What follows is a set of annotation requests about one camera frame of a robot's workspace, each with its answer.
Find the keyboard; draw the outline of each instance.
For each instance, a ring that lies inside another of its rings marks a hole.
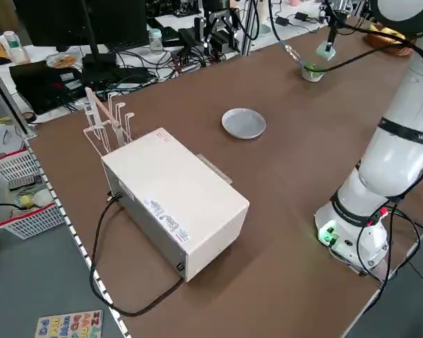
[[[159,29],[161,30],[162,42],[178,39],[178,33],[172,27],[163,27]],[[117,41],[105,44],[105,47],[108,48],[109,51],[127,51],[141,46],[144,46],[144,44],[141,44],[141,41]]]

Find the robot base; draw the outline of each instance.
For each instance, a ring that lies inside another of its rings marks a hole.
[[[359,271],[364,271],[357,257],[357,238],[361,227],[344,221],[333,209],[331,202],[322,206],[315,214],[318,240],[332,249],[343,260]],[[379,221],[366,227],[360,237],[359,253],[365,267],[375,269],[388,252],[387,231]]]

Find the alphabet puzzle board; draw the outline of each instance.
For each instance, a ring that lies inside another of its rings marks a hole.
[[[102,310],[41,317],[35,338],[101,338],[102,321]]]

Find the sticker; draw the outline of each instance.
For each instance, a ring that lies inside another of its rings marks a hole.
[[[169,213],[167,213],[157,201],[154,201],[153,199],[145,199],[144,204],[149,212],[161,225],[163,225],[164,229],[168,231],[178,243],[186,243],[190,240],[190,235],[182,229],[176,220],[174,220],[174,218],[169,215]]]
[[[170,135],[168,133],[164,132],[163,130],[157,132],[157,137],[159,139],[162,139],[165,142],[169,142],[169,136]]]
[[[72,73],[61,74],[59,75],[59,77],[61,78],[61,81],[71,81],[74,79],[74,76]]]
[[[130,192],[130,190],[121,181],[118,181],[118,183],[121,186],[122,190],[132,199],[132,201],[134,201],[135,197]]]
[[[82,82],[80,80],[75,80],[72,82],[68,82],[64,84],[67,88],[69,88],[70,90],[74,90],[75,88],[81,87],[82,86]]]

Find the white bottle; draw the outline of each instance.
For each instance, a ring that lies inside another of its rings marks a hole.
[[[161,41],[161,30],[156,28],[149,31],[149,48],[153,54],[163,53],[163,43]]]
[[[28,57],[27,51],[20,45],[17,35],[12,30],[7,30],[4,36],[9,45],[9,50],[7,52],[9,53],[11,61],[16,65],[29,63],[30,58]]]

